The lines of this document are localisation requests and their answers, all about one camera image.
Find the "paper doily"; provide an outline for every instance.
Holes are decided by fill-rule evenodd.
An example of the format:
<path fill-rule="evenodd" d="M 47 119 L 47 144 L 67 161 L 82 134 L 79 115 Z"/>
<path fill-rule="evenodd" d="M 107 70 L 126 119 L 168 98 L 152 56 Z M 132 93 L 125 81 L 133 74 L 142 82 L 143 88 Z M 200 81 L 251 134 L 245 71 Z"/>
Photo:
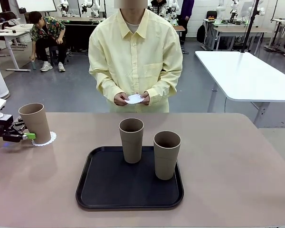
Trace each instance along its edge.
<path fill-rule="evenodd" d="M 33 144 L 34 146 L 46 146 L 46 145 L 49 145 L 50 143 L 52 143 L 52 142 L 57 138 L 57 134 L 56 134 L 55 132 L 50 132 L 50 133 L 51 133 L 51 139 L 50 139 L 50 141 L 48 141 L 48 142 L 46 142 L 46 143 L 44 143 L 44 144 L 37 144 L 37 143 L 35 143 L 34 140 L 32 140 L 32 144 Z"/>

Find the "person in purple shirt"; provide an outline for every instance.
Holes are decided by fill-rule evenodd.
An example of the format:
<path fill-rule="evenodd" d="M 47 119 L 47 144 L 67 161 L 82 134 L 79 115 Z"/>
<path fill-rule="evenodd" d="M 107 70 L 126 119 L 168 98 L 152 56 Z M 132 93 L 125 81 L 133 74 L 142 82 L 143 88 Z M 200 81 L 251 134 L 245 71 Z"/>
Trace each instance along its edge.
<path fill-rule="evenodd" d="M 180 35 L 180 44 L 185 43 L 186 35 L 188 33 L 187 25 L 192 14 L 192 8 L 194 5 L 194 0 L 184 0 L 181 7 L 181 13 L 178 15 L 179 25 L 183 26 L 186 31 L 182 32 Z"/>

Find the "tray rim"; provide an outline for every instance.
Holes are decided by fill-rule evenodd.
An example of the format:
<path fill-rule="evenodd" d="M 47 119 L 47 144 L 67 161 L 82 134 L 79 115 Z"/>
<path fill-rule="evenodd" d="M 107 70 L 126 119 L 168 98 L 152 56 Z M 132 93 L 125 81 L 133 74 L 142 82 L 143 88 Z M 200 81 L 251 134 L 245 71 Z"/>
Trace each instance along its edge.
<path fill-rule="evenodd" d="M 181 180 L 181 173 L 180 173 L 180 169 L 179 169 L 179 165 L 178 165 L 178 161 L 176 161 L 176 165 L 175 165 L 175 176 L 176 176 L 176 182 L 177 182 L 177 186 L 179 189 L 179 197 L 178 199 L 171 205 L 165 205 L 165 206 L 161 206 L 161 207 L 157 207 L 157 206 L 132 206 L 132 207 L 123 207 L 123 206 L 118 206 L 118 207 L 100 207 L 100 206 L 88 206 L 85 203 L 83 203 L 83 201 L 81 200 L 81 193 L 82 193 L 82 188 L 85 185 L 85 180 L 86 180 L 86 173 L 88 173 L 89 169 L 90 169 L 90 165 L 87 167 L 87 164 L 91 162 L 91 159 L 93 157 L 93 155 L 99 153 L 99 152 L 103 152 L 105 148 L 122 148 L 122 146 L 100 146 L 97 147 L 95 149 L 93 149 L 87 156 L 86 161 L 85 161 L 85 165 L 83 167 L 80 179 L 79 179 L 79 183 L 76 189 L 76 201 L 77 203 L 85 208 L 85 209 L 168 209 L 168 208 L 174 208 L 176 207 L 178 204 L 180 204 L 180 202 L 182 201 L 182 199 L 184 198 L 184 187 L 182 184 L 182 180 Z M 154 150 L 154 146 L 142 146 L 142 151 L 147 148 L 152 148 L 152 150 Z"/>

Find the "black pants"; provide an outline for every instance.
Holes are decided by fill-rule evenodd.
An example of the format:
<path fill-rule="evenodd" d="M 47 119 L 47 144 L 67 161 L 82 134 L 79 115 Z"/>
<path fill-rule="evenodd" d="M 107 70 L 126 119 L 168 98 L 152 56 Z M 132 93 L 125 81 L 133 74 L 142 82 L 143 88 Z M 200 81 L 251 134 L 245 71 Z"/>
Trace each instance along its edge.
<path fill-rule="evenodd" d="M 179 25 L 183 26 L 184 29 L 186 29 L 186 31 L 180 33 L 180 44 L 184 44 L 184 42 L 186 40 L 186 35 L 188 33 L 187 25 L 188 25 L 189 20 L 183 19 L 181 15 L 177 15 L 177 18 L 179 20 Z"/>
<path fill-rule="evenodd" d="M 40 57 L 42 61 L 48 61 L 48 56 L 46 53 L 46 48 L 48 47 L 58 47 L 58 62 L 61 62 L 62 64 L 65 63 L 65 59 L 67 57 L 67 47 L 66 47 L 66 41 L 63 38 L 62 44 L 57 44 L 56 40 L 53 38 L 41 38 L 37 40 L 36 42 L 36 53 Z"/>

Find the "purple shirt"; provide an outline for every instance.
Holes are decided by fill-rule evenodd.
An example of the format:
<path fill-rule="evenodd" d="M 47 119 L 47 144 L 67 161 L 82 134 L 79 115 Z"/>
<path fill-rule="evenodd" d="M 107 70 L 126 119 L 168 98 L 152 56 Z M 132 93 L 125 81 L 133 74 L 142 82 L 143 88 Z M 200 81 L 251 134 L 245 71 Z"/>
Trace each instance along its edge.
<path fill-rule="evenodd" d="M 193 5 L 194 0 L 184 0 L 180 13 L 182 19 L 185 19 L 185 17 L 191 17 Z"/>

